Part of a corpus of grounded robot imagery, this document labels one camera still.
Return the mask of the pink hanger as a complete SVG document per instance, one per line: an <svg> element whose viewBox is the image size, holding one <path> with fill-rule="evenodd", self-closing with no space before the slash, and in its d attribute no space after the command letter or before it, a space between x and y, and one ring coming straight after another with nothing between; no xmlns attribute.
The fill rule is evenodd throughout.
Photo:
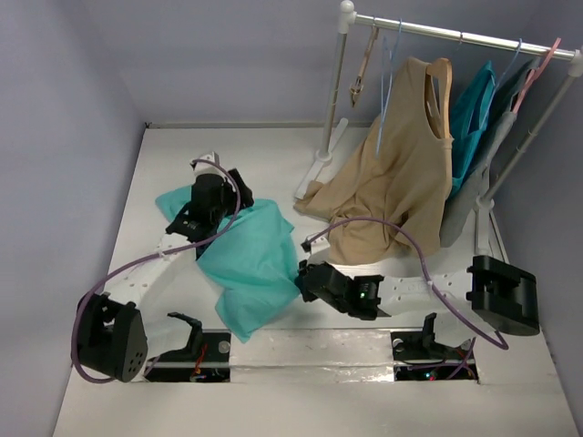
<svg viewBox="0 0 583 437"><path fill-rule="evenodd" d="M561 40L562 40L561 37L557 37L554 44L548 50L548 52L547 52L546 56L544 57L544 59L542 60L542 62L536 68L531 69L528 72L527 79L526 79L524 85L522 86L522 88L520 89L520 91L517 95L516 101L514 102L514 105L512 106L512 112L515 115L518 113L519 108L521 107L529 89L533 86L533 84L537 81L537 79L542 75L544 70L547 68L548 63L550 62L553 55L555 54L555 52L559 48Z"/></svg>

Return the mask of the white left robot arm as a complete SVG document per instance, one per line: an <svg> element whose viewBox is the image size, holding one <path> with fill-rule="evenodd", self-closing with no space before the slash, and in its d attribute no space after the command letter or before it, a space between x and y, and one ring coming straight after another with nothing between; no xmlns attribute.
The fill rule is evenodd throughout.
<svg viewBox="0 0 583 437"><path fill-rule="evenodd" d="M172 310L146 322L143 310L179 272L214 249L254 199L237 169L226 170L210 157L196 158L191 166L190 200L166 227L157 249L108 273L77 304L71 359L85 381L131 382L146 377L168 354L190 360L204 353L199 320Z"/></svg>

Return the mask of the turquoise hanging shirt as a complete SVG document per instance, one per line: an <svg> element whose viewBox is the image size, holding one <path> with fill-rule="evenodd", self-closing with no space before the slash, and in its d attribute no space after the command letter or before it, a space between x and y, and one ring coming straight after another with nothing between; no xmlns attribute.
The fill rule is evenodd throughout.
<svg viewBox="0 0 583 437"><path fill-rule="evenodd" d="M468 175L477 147L485 133L489 109L496 91L496 73L487 61L456 100L450 114L452 144L452 188L453 198Z"/></svg>

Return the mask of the grey hanging shirt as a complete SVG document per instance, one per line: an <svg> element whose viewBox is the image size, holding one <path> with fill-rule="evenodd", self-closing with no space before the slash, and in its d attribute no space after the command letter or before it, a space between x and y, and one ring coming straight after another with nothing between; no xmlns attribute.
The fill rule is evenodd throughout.
<svg viewBox="0 0 583 437"><path fill-rule="evenodd" d="M445 203L439 234L443 248L453 246L460 237L470 211L486 190L484 179L488 176L493 157L517 120L517 114L512 112L512 106L527 79L528 72L538 65L537 58L527 61L494 93L488 125L481 137L468 175L457 194L453 198L448 198Z"/></svg>

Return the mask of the light blue wire hanger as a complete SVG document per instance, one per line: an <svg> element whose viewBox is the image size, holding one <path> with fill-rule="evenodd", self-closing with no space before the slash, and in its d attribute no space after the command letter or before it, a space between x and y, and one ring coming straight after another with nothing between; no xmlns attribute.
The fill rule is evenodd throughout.
<svg viewBox="0 0 583 437"><path fill-rule="evenodd" d="M397 27L397 37L394 40L392 47L389 46L389 40L387 36L383 37L382 44L382 73L381 73L381 112L379 114L379 126L377 132L375 154L374 156L378 158L380 156L380 150L384 135L384 125L387 117L388 107L391 99L393 81L394 81L394 57L398 51L400 45L400 39L403 28L403 19L398 20Z"/></svg>

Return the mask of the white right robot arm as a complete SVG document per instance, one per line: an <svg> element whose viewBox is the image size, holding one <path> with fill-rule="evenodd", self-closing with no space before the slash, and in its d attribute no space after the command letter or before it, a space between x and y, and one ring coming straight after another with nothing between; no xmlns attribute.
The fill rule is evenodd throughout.
<svg viewBox="0 0 583 437"><path fill-rule="evenodd" d="M535 276L504 261L385 259L358 266L311 256L299 266L297 285L306 302L326 304L346 328L412 330L421 350L439 357L472 338L504 350L506 338L540 332Z"/></svg>

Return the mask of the teal t shirt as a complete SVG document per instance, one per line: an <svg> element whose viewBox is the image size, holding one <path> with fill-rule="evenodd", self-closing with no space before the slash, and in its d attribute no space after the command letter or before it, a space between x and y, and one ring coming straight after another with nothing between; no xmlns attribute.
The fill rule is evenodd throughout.
<svg viewBox="0 0 583 437"><path fill-rule="evenodd" d="M208 279L222 288L215 310L241 341L281 316L300 295L294 281L299 265L292 241L294 226L276 202L259 198L241 205L230 218L236 194L227 189L227 215L218 230L228 228L206 248L197 248L196 262Z"/></svg>

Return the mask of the beige tank top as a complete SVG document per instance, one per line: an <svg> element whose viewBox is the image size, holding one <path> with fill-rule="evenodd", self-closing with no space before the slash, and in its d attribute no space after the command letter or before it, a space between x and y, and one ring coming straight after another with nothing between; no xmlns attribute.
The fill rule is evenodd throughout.
<svg viewBox="0 0 583 437"><path fill-rule="evenodd" d="M386 116L326 183L313 181L294 207L333 224L330 260L370 264L419 245L440 247L452 189L452 143L439 123L428 63L407 58L394 76Z"/></svg>

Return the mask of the wooden clip hanger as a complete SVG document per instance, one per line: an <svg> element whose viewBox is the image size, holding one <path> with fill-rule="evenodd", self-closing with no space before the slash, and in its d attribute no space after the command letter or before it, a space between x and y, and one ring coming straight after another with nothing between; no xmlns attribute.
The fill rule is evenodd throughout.
<svg viewBox="0 0 583 437"><path fill-rule="evenodd" d="M364 53L363 53L363 59L362 59L362 62L360 64L357 76L349 88L350 103L351 103L352 108L355 108L357 106L360 95L363 91L364 77L365 77L365 74L366 74L366 71L367 71L367 68L368 68L368 65L370 62L370 57L371 57L371 54L373 52L373 47L374 47L374 44L378 38L378 35L379 35L379 28L376 26L373 26L371 28L371 33L369 35L367 45L366 45Z"/></svg>

